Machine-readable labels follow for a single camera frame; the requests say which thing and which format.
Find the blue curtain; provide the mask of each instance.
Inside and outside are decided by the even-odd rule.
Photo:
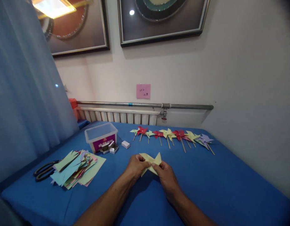
[[[78,131],[29,0],[0,0],[0,182]]]

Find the black scissors handle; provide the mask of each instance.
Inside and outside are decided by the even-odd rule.
[[[43,181],[44,179],[47,179],[50,175],[52,175],[54,173],[53,165],[58,162],[58,160],[49,162],[40,167],[37,171],[35,171],[33,176],[36,176],[36,182]]]

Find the person's left hand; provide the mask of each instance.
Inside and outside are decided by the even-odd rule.
[[[150,166],[150,162],[146,162],[141,155],[137,154],[131,156],[125,172],[132,175],[134,180],[137,180],[141,176],[142,172]]]

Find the stack of colored paper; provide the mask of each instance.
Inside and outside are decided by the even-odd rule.
[[[88,151],[71,151],[63,160],[53,165],[55,172],[50,176],[52,184],[65,186],[67,189],[77,183],[88,186],[106,159]]]

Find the fingers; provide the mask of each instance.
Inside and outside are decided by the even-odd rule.
[[[170,168],[170,166],[166,163],[166,162],[164,162],[163,160],[162,160],[162,162],[161,162],[161,164],[160,164],[160,167],[162,168],[162,169],[167,169],[167,168]]]
[[[156,165],[155,163],[152,163],[151,166],[157,172],[157,174],[159,176],[163,173],[162,168],[160,166]]]
[[[145,159],[143,158],[143,156],[141,156],[140,154],[135,155],[135,157],[140,161],[140,162],[144,162]]]
[[[151,166],[151,163],[147,162],[147,161],[142,162],[142,164],[143,164],[144,169],[146,169],[146,168]]]

